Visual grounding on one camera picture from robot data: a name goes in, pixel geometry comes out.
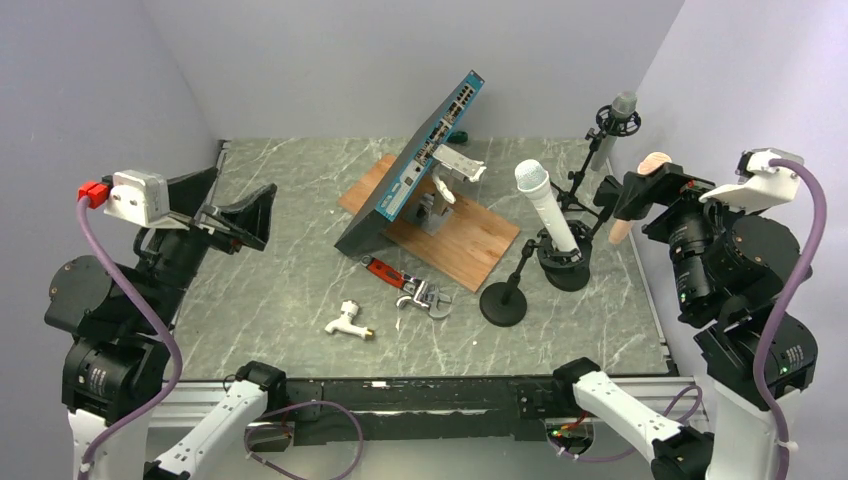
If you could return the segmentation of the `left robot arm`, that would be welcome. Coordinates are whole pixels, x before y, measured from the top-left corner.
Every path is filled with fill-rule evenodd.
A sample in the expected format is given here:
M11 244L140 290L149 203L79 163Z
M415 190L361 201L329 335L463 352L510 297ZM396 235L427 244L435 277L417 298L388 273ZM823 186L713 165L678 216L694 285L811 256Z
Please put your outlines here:
M57 270L44 320L73 340L61 400L79 479L199 479L250 423L289 403L286 374L251 361L182 440L145 457L153 410L183 371L173 322L207 253L261 251L269 240L276 186L216 206L207 198L217 177L213 167L172 179L124 170L78 189L91 253Z

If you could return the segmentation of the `white microphone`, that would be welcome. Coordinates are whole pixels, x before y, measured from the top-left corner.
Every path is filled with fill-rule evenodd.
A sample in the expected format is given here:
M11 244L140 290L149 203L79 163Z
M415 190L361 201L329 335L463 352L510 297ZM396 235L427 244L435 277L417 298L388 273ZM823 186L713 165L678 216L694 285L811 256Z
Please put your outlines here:
M577 240L554 195L549 172L536 159L520 162L514 169L517 189L532 203L552 245L568 258L581 258Z

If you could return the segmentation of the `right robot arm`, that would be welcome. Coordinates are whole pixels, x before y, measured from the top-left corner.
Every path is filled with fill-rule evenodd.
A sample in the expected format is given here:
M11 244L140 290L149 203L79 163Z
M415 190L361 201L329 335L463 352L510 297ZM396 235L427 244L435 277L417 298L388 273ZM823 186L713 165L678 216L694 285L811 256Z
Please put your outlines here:
M813 381L817 341L788 307L812 273L827 200L816 177L786 158L718 186L673 163L626 174L614 215L644 219L666 244L681 322L717 394L712 431L657 413L580 358L553 374L557 411L604 421L645 459L656 479L783 479L796 444L788 412Z

